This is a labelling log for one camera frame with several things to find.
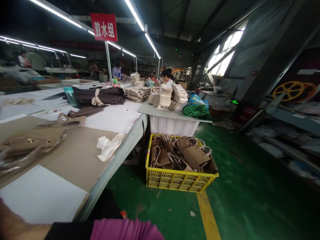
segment digital display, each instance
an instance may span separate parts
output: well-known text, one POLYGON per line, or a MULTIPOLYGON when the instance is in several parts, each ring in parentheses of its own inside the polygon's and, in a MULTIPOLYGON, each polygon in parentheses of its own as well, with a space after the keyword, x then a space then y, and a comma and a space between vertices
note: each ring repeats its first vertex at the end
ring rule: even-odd
POLYGON ((239 102, 236 99, 231 99, 230 102, 234 105, 238 105, 239 102))

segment yellow floor line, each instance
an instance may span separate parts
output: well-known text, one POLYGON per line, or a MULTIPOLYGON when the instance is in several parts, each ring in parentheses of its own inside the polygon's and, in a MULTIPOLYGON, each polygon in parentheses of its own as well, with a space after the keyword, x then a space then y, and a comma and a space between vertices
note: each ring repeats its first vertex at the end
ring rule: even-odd
POLYGON ((197 198, 207 240, 221 240, 206 190, 197 193, 197 198))

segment plastic bottle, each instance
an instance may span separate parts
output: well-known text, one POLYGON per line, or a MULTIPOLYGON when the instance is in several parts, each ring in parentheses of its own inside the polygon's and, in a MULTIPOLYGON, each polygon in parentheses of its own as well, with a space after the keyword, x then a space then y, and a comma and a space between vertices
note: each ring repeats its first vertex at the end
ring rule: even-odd
POLYGON ((71 106, 79 108, 79 102, 76 98, 76 95, 74 94, 72 87, 64 87, 63 90, 66 93, 71 106))

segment pink sleeve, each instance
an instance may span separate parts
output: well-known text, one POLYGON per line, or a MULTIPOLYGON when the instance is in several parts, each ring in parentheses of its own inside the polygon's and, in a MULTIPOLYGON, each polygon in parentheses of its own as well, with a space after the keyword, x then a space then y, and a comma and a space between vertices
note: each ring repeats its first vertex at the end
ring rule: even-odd
POLYGON ((164 240, 150 221, 102 219, 94 221, 90 240, 164 240))

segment yellow wheel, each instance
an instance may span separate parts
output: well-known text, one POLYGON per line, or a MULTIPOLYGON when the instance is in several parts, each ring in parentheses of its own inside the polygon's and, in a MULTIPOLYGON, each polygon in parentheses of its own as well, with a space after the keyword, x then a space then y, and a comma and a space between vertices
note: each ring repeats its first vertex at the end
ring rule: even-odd
POLYGON ((276 99, 281 93, 286 92, 282 102, 291 101, 299 97, 305 89, 305 84, 298 81, 291 81, 281 84, 273 91, 273 98, 276 99))
POLYGON ((315 85, 314 83, 303 84, 305 87, 303 95, 301 95, 298 99, 295 99, 295 101, 293 102, 303 102, 306 100, 310 100, 309 98, 311 98, 317 92, 317 85, 315 85))

